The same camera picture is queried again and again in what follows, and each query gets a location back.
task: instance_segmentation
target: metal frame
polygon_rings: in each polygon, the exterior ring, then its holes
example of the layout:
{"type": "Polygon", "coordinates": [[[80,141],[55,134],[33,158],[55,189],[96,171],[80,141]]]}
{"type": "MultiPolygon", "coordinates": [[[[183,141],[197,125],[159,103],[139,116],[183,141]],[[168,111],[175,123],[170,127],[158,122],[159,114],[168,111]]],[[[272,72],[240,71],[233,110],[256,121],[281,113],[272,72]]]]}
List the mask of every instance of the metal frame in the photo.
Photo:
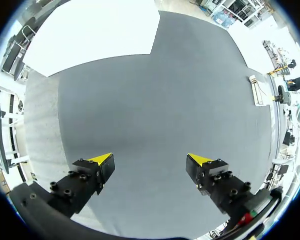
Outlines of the metal frame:
{"type": "Polygon", "coordinates": [[[22,28],[22,34],[23,34],[23,36],[25,37],[25,39],[26,39],[28,42],[31,42],[31,41],[28,39],[28,37],[25,35],[25,33],[24,33],[24,29],[25,29],[26,27],[28,27],[28,28],[34,33],[34,35],[36,35],[36,32],[35,32],[29,25],[25,25],[25,26],[22,28]]]}
{"type": "Polygon", "coordinates": [[[211,13],[211,17],[213,17],[215,14],[216,14],[216,12],[217,11],[219,11],[219,9],[222,7],[222,8],[224,8],[224,9],[226,9],[227,11],[229,11],[231,14],[233,14],[234,16],[236,16],[243,24],[245,24],[247,21],[249,21],[252,17],[254,17],[254,16],[256,16],[257,15],[257,13],[261,10],[261,9],[263,9],[264,8],[264,5],[262,4],[262,3],[260,3],[261,5],[260,5],[260,7],[258,7],[258,6],[256,6],[256,5],[254,5],[254,3],[251,1],[251,0],[247,0],[248,2],[249,2],[249,4],[251,5],[251,7],[253,7],[254,8],[254,12],[251,14],[251,15],[249,15],[246,19],[242,19],[241,17],[239,17],[237,14],[235,14],[233,11],[231,11],[229,8],[227,8],[226,6],[224,6],[223,4],[225,3],[225,1],[226,0],[222,0],[215,8],[214,8],[214,10],[212,11],[212,13],[211,13]]]}

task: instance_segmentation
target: white panel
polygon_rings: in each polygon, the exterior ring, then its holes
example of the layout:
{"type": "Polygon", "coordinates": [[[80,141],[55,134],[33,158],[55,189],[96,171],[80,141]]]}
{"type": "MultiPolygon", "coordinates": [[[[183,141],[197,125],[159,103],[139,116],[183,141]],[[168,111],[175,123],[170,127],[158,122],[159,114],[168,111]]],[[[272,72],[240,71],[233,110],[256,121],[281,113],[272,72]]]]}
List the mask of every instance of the white panel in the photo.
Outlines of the white panel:
{"type": "Polygon", "coordinates": [[[43,23],[23,62],[48,77],[94,60],[150,54],[159,20],[153,0],[71,0],[43,23]]]}
{"type": "Polygon", "coordinates": [[[248,68],[261,74],[274,70],[271,59],[262,43],[244,24],[236,21],[229,27],[228,32],[239,48],[248,68]]]}

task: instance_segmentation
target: gray carpet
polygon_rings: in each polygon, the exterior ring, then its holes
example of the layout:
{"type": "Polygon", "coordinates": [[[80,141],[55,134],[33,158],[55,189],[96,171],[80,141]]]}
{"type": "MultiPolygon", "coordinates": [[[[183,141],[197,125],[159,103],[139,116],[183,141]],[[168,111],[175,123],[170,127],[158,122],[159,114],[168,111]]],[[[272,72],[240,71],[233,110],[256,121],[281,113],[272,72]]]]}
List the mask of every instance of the gray carpet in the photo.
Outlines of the gray carpet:
{"type": "Polygon", "coordinates": [[[273,153],[270,109],[255,107],[246,67],[223,29],[170,12],[150,55],[62,71],[59,121],[66,159],[114,153],[116,170],[88,205],[106,232],[194,239],[228,219],[185,171],[187,153],[222,158],[255,192],[273,153]]]}

